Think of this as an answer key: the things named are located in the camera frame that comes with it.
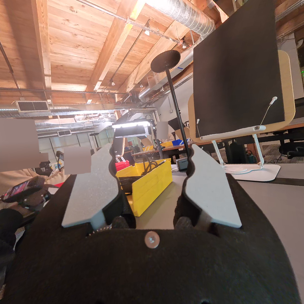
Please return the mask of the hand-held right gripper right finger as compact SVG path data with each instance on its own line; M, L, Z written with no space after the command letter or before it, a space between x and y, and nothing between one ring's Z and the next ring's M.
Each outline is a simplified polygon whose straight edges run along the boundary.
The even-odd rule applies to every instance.
M226 172L208 153L192 144L188 158L191 172L185 179L183 195L199 211L195 226L207 229L211 223L242 226Z

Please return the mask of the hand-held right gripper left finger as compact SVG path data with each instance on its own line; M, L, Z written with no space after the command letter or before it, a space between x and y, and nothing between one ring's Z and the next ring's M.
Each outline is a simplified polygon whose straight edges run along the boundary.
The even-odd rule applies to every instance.
M91 157L91 172L78 174L62 220L64 228L90 223L93 230L110 225L103 209L119 194L116 177L110 173L112 144L108 143Z

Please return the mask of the person's left forearm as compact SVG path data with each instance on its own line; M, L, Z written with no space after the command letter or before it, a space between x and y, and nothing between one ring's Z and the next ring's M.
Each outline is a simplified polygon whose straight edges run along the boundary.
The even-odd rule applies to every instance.
M23 221L20 212L14 209L0 210L0 254L5 255L13 251L16 243L16 231Z

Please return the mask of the black bin divider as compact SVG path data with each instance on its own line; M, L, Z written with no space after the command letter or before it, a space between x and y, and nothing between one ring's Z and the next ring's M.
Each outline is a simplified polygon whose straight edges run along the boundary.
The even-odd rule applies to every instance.
M124 193L128 194L132 194L133 189L132 189L132 184L134 182L136 182L138 179L137 177L119 177L119 181L122 187L122 190L124 191Z

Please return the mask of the white board stand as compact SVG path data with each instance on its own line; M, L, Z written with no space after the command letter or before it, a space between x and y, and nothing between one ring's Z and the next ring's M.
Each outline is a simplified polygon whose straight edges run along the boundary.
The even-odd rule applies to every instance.
M277 96L274 96L272 98L261 123L256 126L241 128L241 129L238 129L235 131L230 131L230 132L225 132L225 133L217 133L217 134L200 136L200 132L198 129L198 123L199 123L200 119L197 119L196 128L197 128L200 140L202 140L202 141L209 140L212 142L212 144L215 148L215 152L218 156L219 163L220 163L222 169L224 169L226 171L226 173L230 173L235 176L245 175L246 176L245 180L249 180L249 181L260 181L259 179L253 179L252 174L251 174L251 172L266 172L266 169L264 169L264 158L263 158L263 155L262 155L262 152L260 149L260 145L258 142L257 133L258 133L258 131L264 131L266 129L266 127L263 125L263 121L265 119L265 116L267 115L269 108L277 99L278 99ZM224 139L225 137L231 137L231 138L240 137L240 136L244 136L246 133L249 133L250 135L252 135L252 137L254 139L254 143L257 148L260 162L257 164L230 164L230 165L226 164L220 155L216 140Z

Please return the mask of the black floor lamp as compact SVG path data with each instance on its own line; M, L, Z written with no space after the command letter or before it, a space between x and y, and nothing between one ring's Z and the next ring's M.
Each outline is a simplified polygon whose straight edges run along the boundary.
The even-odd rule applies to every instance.
M96 151L98 151L100 149L98 141L97 141L97 135L99 135L99 133L91 133L91 134L89 134L89 136L91 136L92 139L94 138L95 146L96 146Z

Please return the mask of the long wooden desk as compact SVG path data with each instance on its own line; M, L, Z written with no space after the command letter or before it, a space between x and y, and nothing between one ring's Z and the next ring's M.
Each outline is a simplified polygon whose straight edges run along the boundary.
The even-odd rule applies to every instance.
M197 146L203 146L203 145L207 145L207 144L211 144L212 145L212 141L207 141L207 142L194 142L192 140L190 140L188 142L188 145L192 145L192 144L196 144ZM162 150L162 153L164 154L165 152L168 152L168 151L171 151L171 150L184 150L185 147L184 145L177 145L177 146L168 146L168 147L165 147L163 150ZM139 153L135 153L133 154L132 156L136 157L136 156L141 156L141 155L144 155L144 154L154 154L154 153L159 153L159 150L149 150L149 151L143 151L143 152L139 152Z

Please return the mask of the metal light stand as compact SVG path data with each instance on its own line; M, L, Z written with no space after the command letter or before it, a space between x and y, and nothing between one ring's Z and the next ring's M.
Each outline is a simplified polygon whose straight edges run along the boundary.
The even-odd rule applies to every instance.
M159 139L157 139L156 123L151 118L151 116L150 116L150 119L147 118L147 120L150 122L150 127L151 127L151 129L153 131L153 134L154 134L154 139L155 139L155 142L157 144L157 148L158 148L158 152L159 152L159 155L160 155L160 159L165 159L165 157L163 156L163 149L162 149L161 143L160 143Z

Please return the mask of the studio light panel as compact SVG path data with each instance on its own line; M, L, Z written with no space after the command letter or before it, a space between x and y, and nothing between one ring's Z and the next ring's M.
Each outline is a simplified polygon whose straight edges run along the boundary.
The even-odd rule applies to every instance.
M143 119L133 120L125 123L115 123L112 125L112 127L114 129L114 137L116 138L151 135L150 122Z

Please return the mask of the black office chair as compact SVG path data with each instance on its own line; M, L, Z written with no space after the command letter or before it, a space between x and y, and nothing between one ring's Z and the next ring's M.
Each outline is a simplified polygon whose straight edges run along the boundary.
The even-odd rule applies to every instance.
M279 153L287 159L304 157L304 142L294 141L284 143L279 147Z

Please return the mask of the black stand pole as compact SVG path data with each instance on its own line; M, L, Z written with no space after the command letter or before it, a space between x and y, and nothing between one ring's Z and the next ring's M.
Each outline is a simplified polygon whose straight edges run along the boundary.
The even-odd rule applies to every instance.
M180 58L181 58L181 55L176 50L164 51L161 54L157 55L152 60L152 62L150 64L150 68L155 73L162 73L162 72L166 73L166 76L168 79L168 84L169 84L171 95L172 95L172 99L173 99L173 103L174 103L174 107L175 107L175 111L177 114L177 121L178 121L178 124L180 127L181 136L182 136L182 139L184 142L184 149L186 151L187 157L189 157L190 151L189 151L189 146L188 146L187 138L186 138L185 131L184 131L184 124L181 119L181 113L180 113L180 109L178 106L176 94L174 91L172 77L170 74L170 69L172 69L179 63Z

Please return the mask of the wooden office desk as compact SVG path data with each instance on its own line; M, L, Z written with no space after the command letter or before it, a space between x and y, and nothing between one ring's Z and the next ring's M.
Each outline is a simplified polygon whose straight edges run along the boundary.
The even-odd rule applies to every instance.
M295 134L303 134L304 133L304 123L298 123L298 124L294 124L294 125L288 125L285 128L281 128L279 130L273 131L273 132L264 132L262 134L259 134L258 140L259 142L262 142L262 138L268 138L270 136L281 136L284 134L291 134L291 135L295 135Z

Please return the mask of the black faced plywood board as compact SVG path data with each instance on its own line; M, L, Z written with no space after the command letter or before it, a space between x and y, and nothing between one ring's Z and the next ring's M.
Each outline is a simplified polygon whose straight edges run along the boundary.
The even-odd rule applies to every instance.
M289 55L278 50L273 1L247 1L194 48L190 135L202 142L272 132L295 116Z

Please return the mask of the long silver duct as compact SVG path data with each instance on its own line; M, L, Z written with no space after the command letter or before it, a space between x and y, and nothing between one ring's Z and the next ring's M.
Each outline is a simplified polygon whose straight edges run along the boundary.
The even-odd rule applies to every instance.
M21 118L21 117L45 117L45 116L68 116L82 114L104 114L118 110L127 110L129 112L155 112L156 108L131 108L116 104L71 104L71 105L53 105L48 104L50 112L19 112L15 102L9 105L1 105L1 118Z

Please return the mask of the silver ceiling duct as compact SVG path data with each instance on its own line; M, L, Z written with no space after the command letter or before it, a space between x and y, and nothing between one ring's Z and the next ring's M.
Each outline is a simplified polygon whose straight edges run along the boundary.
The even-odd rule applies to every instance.
M205 38L215 30L215 21L186 0L147 0L146 3Z

